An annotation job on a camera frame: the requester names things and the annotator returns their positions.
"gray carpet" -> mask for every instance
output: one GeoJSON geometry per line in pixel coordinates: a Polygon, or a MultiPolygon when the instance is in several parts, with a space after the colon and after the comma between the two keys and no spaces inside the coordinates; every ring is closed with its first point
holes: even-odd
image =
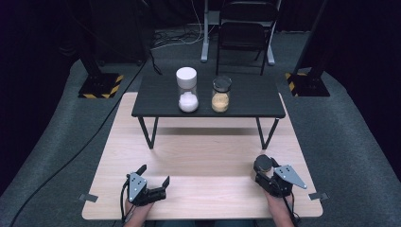
{"type": "MultiPolygon", "coordinates": [[[[345,89],[323,74],[330,97],[293,97],[289,91],[285,73],[294,69],[307,36],[275,34],[272,49],[276,64],[267,67],[263,75],[274,77],[314,184],[330,196],[323,201],[323,215],[303,218],[301,226],[399,226],[401,184],[345,89]]],[[[194,67],[200,77],[215,74],[215,39],[207,63],[200,62],[201,42],[171,45],[152,53],[163,77],[174,77],[183,66],[194,67]]],[[[138,91],[142,76],[158,75],[150,60],[143,69],[136,64],[108,64],[101,70],[125,76],[116,96],[78,98],[86,72],[80,61],[74,64],[49,126],[0,198],[0,226],[9,226],[29,196],[55,173],[24,207],[14,226],[121,225],[113,220],[83,219],[84,202],[78,197],[89,192],[119,98],[123,92],[138,91]]],[[[228,76],[238,72],[230,67],[222,70],[228,76]]],[[[245,77],[259,77],[257,68],[246,70],[249,75],[245,77]]],[[[257,224],[273,226],[270,219],[258,220],[257,224]]]]}

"black table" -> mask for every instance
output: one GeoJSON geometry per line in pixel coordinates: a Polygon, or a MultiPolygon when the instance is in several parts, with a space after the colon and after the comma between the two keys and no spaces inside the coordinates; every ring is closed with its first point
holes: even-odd
{"type": "Polygon", "coordinates": [[[185,113],[178,106],[179,95],[175,76],[143,77],[131,115],[138,117],[149,148],[154,146],[159,117],[255,117],[262,149],[268,147],[279,119],[286,116],[273,79],[263,76],[230,76],[233,83],[229,108],[225,113],[216,113],[212,109],[215,77],[214,75],[198,75],[199,107],[193,113],[185,113]],[[155,117],[151,139],[149,139],[144,117],[155,117]],[[275,118],[266,142],[259,117],[275,118]]]}

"black chair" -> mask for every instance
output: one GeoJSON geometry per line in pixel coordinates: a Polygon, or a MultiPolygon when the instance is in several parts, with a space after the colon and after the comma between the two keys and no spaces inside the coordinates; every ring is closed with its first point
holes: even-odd
{"type": "Polygon", "coordinates": [[[272,28],[277,20],[277,7],[268,1],[232,1],[220,10],[218,20],[218,57],[220,50],[263,52],[260,75],[263,74],[272,28]]]}

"light wooden table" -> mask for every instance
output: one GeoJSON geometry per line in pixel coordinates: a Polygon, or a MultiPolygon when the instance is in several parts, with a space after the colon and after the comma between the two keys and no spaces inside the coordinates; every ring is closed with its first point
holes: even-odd
{"type": "MultiPolygon", "coordinates": [[[[149,149],[138,119],[131,116],[135,99],[136,93],[122,98],[89,192],[98,199],[85,202],[84,218],[120,219],[126,175],[143,164],[148,165],[142,175],[148,188],[161,186],[170,176],[166,199],[153,205],[148,219],[270,218],[263,189],[254,181],[253,161],[260,154],[292,165],[307,185],[293,187],[294,211],[300,217],[323,213],[319,200],[308,197],[316,189],[288,115],[266,150],[260,148],[254,118],[221,117],[159,118],[157,146],[149,149]]],[[[272,125],[274,119],[260,120],[272,125]]],[[[146,121],[153,125],[151,118],[146,121]]]]}

